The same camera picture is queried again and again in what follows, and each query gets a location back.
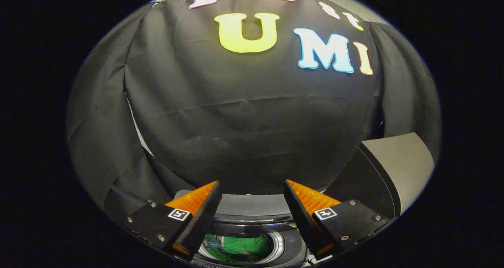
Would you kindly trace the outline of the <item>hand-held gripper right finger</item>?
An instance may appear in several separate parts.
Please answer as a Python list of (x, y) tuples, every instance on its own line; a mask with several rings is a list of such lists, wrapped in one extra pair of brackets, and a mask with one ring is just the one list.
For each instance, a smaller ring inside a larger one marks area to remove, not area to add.
[(285, 180), (283, 196), (301, 238), (317, 260), (353, 250), (392, 221), (359, 200), (341, 202), (292, 180)]

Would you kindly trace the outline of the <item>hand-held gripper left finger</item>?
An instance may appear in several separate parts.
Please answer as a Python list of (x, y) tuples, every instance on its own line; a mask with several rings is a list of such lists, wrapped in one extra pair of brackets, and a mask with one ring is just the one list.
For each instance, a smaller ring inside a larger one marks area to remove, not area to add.
[(164, 205), (151, 202), (125, 217), (122, 226), (156, 249), (191, 261), (221, 198), (220, 183), (214, 181)]

